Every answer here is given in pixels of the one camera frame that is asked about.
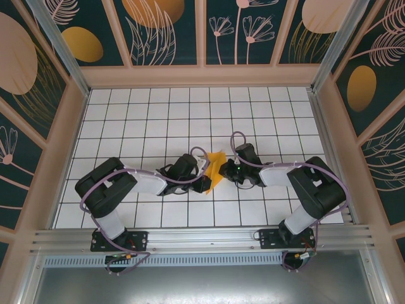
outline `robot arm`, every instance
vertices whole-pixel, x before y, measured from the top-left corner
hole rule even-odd
[[[211,179],[205,175],[191,183],[177,184],[170,180],[184,182],[195,179],[205,162],[197,156],[184,154],[174,165],[167,165],[155,171],[155,175],[144,173],[141,170],[135,171],[133,174],[128,172],[117,174],[108,179],[108,182],[111,183],[110,187],[102,183],[90,193],[84,203],[107,237],[124,247],[127,242],[127,230],[116,211],[116,207],[124,197],[129,192],[165,196],[176,193],[177,189],[181,191],[191,189],[202,193],[211,187]],[[110,158],[81,178],[76,183],[75,190],[83,198],[100,180],[124,168],[124,164],[118,158]]]
[[[249,163],[262,165],[252,144],[245,143],[237,147],[235,152]],[[317,156],[306,163],[333,173]],[[222,165],[220,174],[239,184],[243,184],[247,179],[252,185],[259,187],[292,186],[294,188],[301,206],[279,224],[278,233],[285,244],[289,244],[314,222],[322,219],[346,200],[344,190],[333,178],[309,167],[258,168],[240,162],[238,159],[229,159]]]

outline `white arm segment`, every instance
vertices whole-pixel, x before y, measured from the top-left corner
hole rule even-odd
[[[264,168],[259,172],[259,176],[265,186],[291,186],[287,177],[294,167],[287,168]]]
[[[131,192],[159,195],[167,186],[167,182],[157,175],[135,173],[136,185]]]

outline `white grid tile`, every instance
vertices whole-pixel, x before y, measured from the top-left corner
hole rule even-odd
[[[106,118],[106,104],[90,104],[87,107],[84,120],[104,120]]]
[[[231,119],[212,119],[211,121],[212,136],[229,136],[232,134]]]
[[[210,118],[209,103],[190,104],[190,118]]]
[[[166,137],[167,123],[167,120],[148,120],[146,123],[146,137]]]
[[[289,92],[286,87],[269,87],[271,101],[290,101]]]
[[[74,186],[110,156],[146,170],[175,163],[193,146],[230,156],[229,136],[240,130],[263,163],[325,159],[303,92],[286,87],[93,90],[54,227],[95,228],[78,208]],[[241,138],[235,141],[242,144]],[[299,205],[291,187],[237,189],[223,179],[208,195],[129,193],[117,210],[127,227],[220,227],[277,225],[291,213],[290,205]],[[328,221],[341,222],[341,215],[323,220]]]
[[[103,121],[84,122],[80,131],[80,138],[100,138],[103,131]]]
[[[240,216],[243,226],[267,225],[265,202],[241,201]]]
[[[309,102],[293,102],[291,105],[295,117],[314,117],[311,104]]]
[[[269,118],[273,117],[271,103],[251,103],[252,113],[254,118]]]
[[[307,101],[308,93],[305,87],[289,87],[289,95],[291,101]]]
[[[232,118],[251,118],[251,103],[231,103]]]
[[[229,88],[227,87],[210,87],[209,100],[212,103],[229,101]]]
[[[150,103],[168,103],[170,89],[151,89]]]
[[[188,137],[189,121],[188,120],[169,120],[168,137]]]
[[[275,199],[266,201],[268,225],[278,225],[291,214],[290,201],[287,199]]]
[[[271,103],[274,117],[294,117],[290,103]]]
[[[190,89],[188,87],[170,89],[171,103],[188,103],[189,99],[190,99]]]
[[[240,226],[238,201],[214,201],[215,226]]]
[[[127,104],[109,104],[106,120],[125,120],[127,117]]]
[[[129,103],[148,103],[150,94],[150,89],[132,89]]]
[[[162,227],[187,226],[187,202],[163,203]]]
[[[162,203],[138,203],[136,228],[161,227]]]
[[[148,122],[160,122],[162,124],[167,124],[166,120],[150,120]],[[146,120],[127,120],[125,122],[124,137],[144,137],[145,128]]]
[[[130,104],[128,106],[127,119],[146,119],[147,108],[147,103]]]
[[[121,138],[101,139],[97,157],[114,157],[120,155]]]
[[[130,89],[113,89],[111,90],[109,103],[128,103],[130,93]]]
[[[189,203],[189,226],[214,226],[214,208],[212,201],[191,201]]]
[[[207,103],[209,101],[209,88],[207,87],[192,87],[190,89],[191,103]]]
[[[267,87],[250,87],[249,95],[251,101],[270,101]]]
[[[181,119],[189,117],[188,103],[171,103],[169,107],[169,119]]]
[[[124,133],[124,120],[109,120],[104,123],[102,138],[118,138]]]
[[[211,118],[230,118],[229,103],[211,103]]]
[[[111,94],[111,90],[103,89],[103,90],[93,90],[91,92],[89,104],[108,104],[109,95]]]
[[[147,119],[167,119],[169,116],[168,103],[151,103],[147,111]]]
[[[231,101],[250,101],[249,90],[246,87],[230,87]]]

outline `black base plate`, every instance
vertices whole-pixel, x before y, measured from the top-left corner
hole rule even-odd
[[[134,251],[146,251],[147,231],[129,231],[124,248]],[[117,251],[97,229],[92,234],[91,252]]]
[[[302,241],[302,238],[304,238],[310,246],[315,247],[314,232],[311,228],[307,228],[300,234],[296,235],[289,244],[285,244],[278,234],[278,229],[261,229],[258,233],[261,249],[305,249],[305,242]]]

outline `purple cable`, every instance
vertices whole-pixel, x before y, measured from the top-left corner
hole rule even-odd
[[[324,168],[321,168],[321,167],[316,166],[316,165],[312,165],[312,164],[310,164],[310,163],[298,163],[298,162],[297,162],[297,163],[272,163],[272,164],[269,164],[269,165],[257,165],[257,164],[255,164],[255,163],[250,163],[250,162],[244,160],[243,158],[241,158],[241,157],[237,154],[237,152],[236,152],[236,150],[235,150],[235,135],[236,135],[236,134],[240,134],[240,135],[243,137],[244,144],[246,143],[246,136],[245,136],[245,134],[243,134],[243,133],[240,132],[240,131],[235,131],[235,132],[232,133],[232,135],[230,136],[230,147],[231,147],[231,149],[232,149],[232,152],[234,153],[235,158],[237,158],[240,162],[245,163],[246,165],[249,165],[249,166],[252,166],[252,167],[256,167],[256,168],[289,168],[289,167],[300,167],[300,166],[309,167],[309,168],[318,170],[318,171],[320,171],[320,172],[326,174],[327,176],[331,177],[335,182],[337,182],[338,185],[339,185],[339,186],[343,189],[343,191],[344,191],[344,194],[345,194],[345,196],[346,196],[346,202],[345,202],[341,207],[339,207],[338,209],[332,210],[331,212],[327,213],[323,218],[325,218],[325,217],[327,217],[327,216],[329,216],[329,215],[331,215],[331,214],[340,212],[340,211],[342,211],[344,208],[346,208],[346,207],[349,205],[349,202],[351,201],[351,195],[350,195],[350,193],[349,193],[349,190],[348,190],[348,188],[346,187],[346,185],[345,185],[336,175],[330,173],[328,170],[325,170]],[[315,250],[316,250],[316,247],[318,246],[318,226],[319,226],[320,221],[321,221],[321,219],[315,220],[315,221],[311,224],[311,227],[315,226],[315,247],[314,247]],[[282,267],[283,267],[285,270],[294,270],[291,266],[288,266],[288,265],[284,262],[285,257],[287,256],[287,253],[288,253],[288,251],[283,252],[283,256],[282,256]]]
[[[237,154],[237,152],[236,152],[236,150],[235,150],[235,139],[234,139],[234,137],[235,137],[236,134],[240,134],[240,135],[243,137],[244,144],[246,143],[246,136],[245,136],[245,134],[243,134],[243,133],[240,132],[240,131],[235,131],[235,132],[232,133],[232,135],[230,136],[230,147],[231,147],[232,152],[234,153],[235,157],[236,157],[240,162],[245,163],[246,165],[249,165],[249,166],[252,166],[252,167],[256,167],[256,168],[289,168],[289,167],[301,167],[301,166],[303,166],[303,167],[309,167],[309,168],[313,168],[313,169],[315,169],[315,170],[318,170],[318,171],[320,171],[320,172],[326,174],[327,176],[331,177],[335,182],[337,182],[338,185],[339,185],[339,186],[343,189],[343,191],[344,191],[344,194],[345,194],[345,196],[346,196],[346,202],[345,202],[341,207],[339,207],[338,209],[333,210],[333,211],[329,212],[328,214],[326,214],[324,217],[327,217],[328,215],[331,215],[331,214],[340,212],[340,211],[342,211],[344,208],[346,208],[346,207],[349,205],[349,202],[351,201],[351,195],[350,195],[350,193],[349,193],[349,190],[347,189],[346,185],[345,185],[336,175],[334,175],[333,173],[330,173],[328,170],[325,170],[324,168],[321,168],[321,167],[316,166],[316,165],[312,165],[312,164],[310,164],[310,163],[298,163],[298,162],[297,162],[297,163],[272,163],[272,164],[269,164],[269,165],[257,165],[257,164],[255,164],[255,163],[250,163],[250,162],[244,160],[243,158],[241,158],[241,157]],[[319,219],[319,220],[316,220],[315,222],[313,222],[312,225],[316,225],[316,224],[319,223],[319,222],[320,222],[320,219]]]
[[[88,211],[88,209],[86,209],[85,206],[84,206],[84,202],[85,202],[86,199],[89,197],[89,195],[90,195],[97,187],[99,187],[101,184],[103,184],[104,182],[106,182],[108,179],[110,179],[110,178],[112,178],[112,177],[114,177],[114,176],[116,176],[116,175],[118,175],[118,174],[122,174],[122,173],[137,173],[137,172],[140,172],[140,173],[144,173],[144,174],[155,175],[155,176],[160,177],[161,179],[164,179],[164,180],[166,180],[166,181],[168,181],[168,182],[172,182],[172,183],[174,183],[174,184],[189,184],[189,183],[191,183],[191,182],[195,182],[195,181],[199,180],[199,179],[205,174],[205,172],[206,172],[207,169],[208,169],[208,166],[209,166],[209,159],[208,159],[208,154],[207,154],[207,152],[205,152],[205,150],[202,149],[202,148],[200,148],[200,147],[193,147],[193,148],[191,149],[190,153],[192,153],[195,149],[198,149],[198,150],[202,151],[202,152],[204,153],[204,157],[205,157],[205,159],[206,159],[206,163],[204,164],[204,166],[203,166],[203,168],[202,168],[202,172],[201,172],[197,177],[195,177],[195,178],[193,178],[193,179],[190,179],[190,180],[183,180],[183,181],[180,181],[180,180],[171,179],[171,178],[169,178],[169,177],[165,177],[165,176],[163,176],[163,175],[161,175],[161,174],[157,174],[157,173],[155,173],[155,172],[150,172],[150,171],[147,171],[147,170],[136,170],[136,169],[132,169],[132,168],[124,168],[124,169],[121,169],[121,170],[114,171],[114,172],[110,173],[109,175],[103,177],[103,178],[102,178],[101,180],[99,180],[98,182],[96,182],[96,183],[83,195],[83,198],[82,198],[82,200],[80,201],[80,209],[81,209],[82,211],[84,211],[85,213],[90,213],[90,211]],[[97,220],[96,220],[92,215],[91,215],[91,219],[92,219],[93,222],[96,224],[98,230],[101,232],[101,234],[102,234],[102,235],[104,236],[104,238],[107,240],[107,242],[109,242],[112,246],[114,246],[115,248],[117,248],[117,249],[119,249],[119,250],[121,250],[121,251],[124,251],[124,252],[126,252],[126,253],[129,253],[129,254],[131,254],[131,255],[145,255],[145,257],[144,257],[144,258],[141,258],[134,266],[131,266],[131,267],[129,267],[129,268],[126,268],[125,270],[123,270],[123,271],[117,273],[117,275],[125,274],[125,273],[127,273],[127,272],[130,272],[131,270],[135,269],[139,264],[141,264],[144,260],[146,260],[146,259],[151,255],[150,252],[146,252],[146,251],[133,251],[133,250],[129,250],[129,249],[126,249],[126,248],[124,248],[124,247],[118,246],[118,245],[115,244],[112,240],[110,240],[109,237],[107,237],[106,233],[101,229],[101,226],[99,225],[99,223],[97,222]],[[107,264],[107,270],[108,270],[108,272],[109,272],[110,274],[112,274],[112,271],[111,271],[110,268],[109,268],[110,265],[111,265],[113,262],[118,261],[118,260],[119,260],[119,258],[114,259],[114,260],[110,261],[110,262]]]

